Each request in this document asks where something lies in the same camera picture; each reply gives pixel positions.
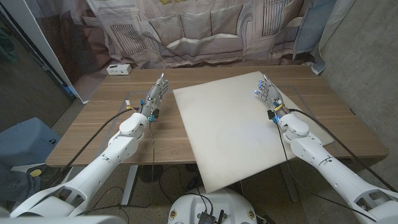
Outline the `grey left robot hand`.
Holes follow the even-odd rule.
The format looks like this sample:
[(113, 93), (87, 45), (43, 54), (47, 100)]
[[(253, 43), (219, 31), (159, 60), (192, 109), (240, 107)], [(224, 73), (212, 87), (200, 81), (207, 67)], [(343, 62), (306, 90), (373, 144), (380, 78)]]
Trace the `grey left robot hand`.
[(164, 78), (164, 74), (162, 73), (143, 99), (139, 113), (146, 117), (152, 115), (153, 112), (160, 107), (168, 89), (169, 81)]

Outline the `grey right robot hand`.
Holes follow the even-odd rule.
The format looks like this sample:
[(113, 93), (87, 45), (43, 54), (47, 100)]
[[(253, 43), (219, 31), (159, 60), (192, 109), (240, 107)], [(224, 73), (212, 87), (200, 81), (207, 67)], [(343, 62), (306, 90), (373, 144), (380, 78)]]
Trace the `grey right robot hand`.
[(263, 74), (263, 78), (259, 80), (258, 89), (254, 93), (265, 102), (269, 110), (271, 110), (274, 116), (281, 118), (289, 113), (289, 110), (285, 110), (285, 104), (282, 99), (277, 87), (272, 83), (272, 81)]

